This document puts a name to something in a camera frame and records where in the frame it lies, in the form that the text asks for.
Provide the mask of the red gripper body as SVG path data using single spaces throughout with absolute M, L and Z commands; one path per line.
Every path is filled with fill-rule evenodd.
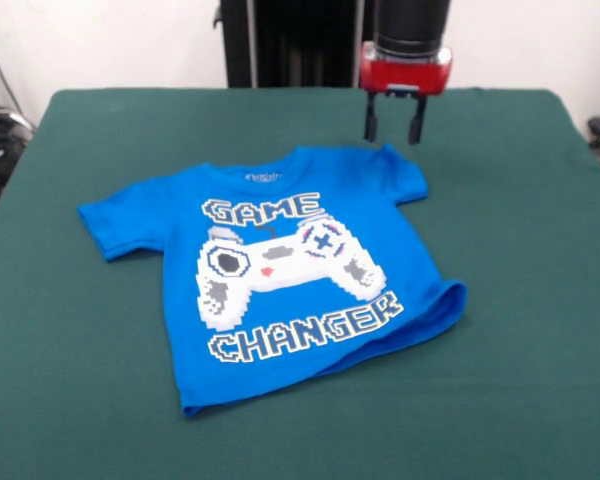
M 362 44 L 360 85 L 374 93 L 440 95 L 452 67 L 452 50 L 441 47 L 427 57 L 395 57 L 382 53 L 373 41 Z

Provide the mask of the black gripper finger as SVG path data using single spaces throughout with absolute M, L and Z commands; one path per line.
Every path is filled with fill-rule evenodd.
M 377 137 L 377 116 L 375 111 L 376 96 L 376 92 L 367 93 L 364 139 L 370 143 L 374 143 Z
M 416 97 L 416 100 L 416 111 L 413 118 L 411 119 L 408 135 L 408 142 L 411 146 L 418 145 L 421 142 L 421 135 L 428 103 L 428 97 L 420 95 Z

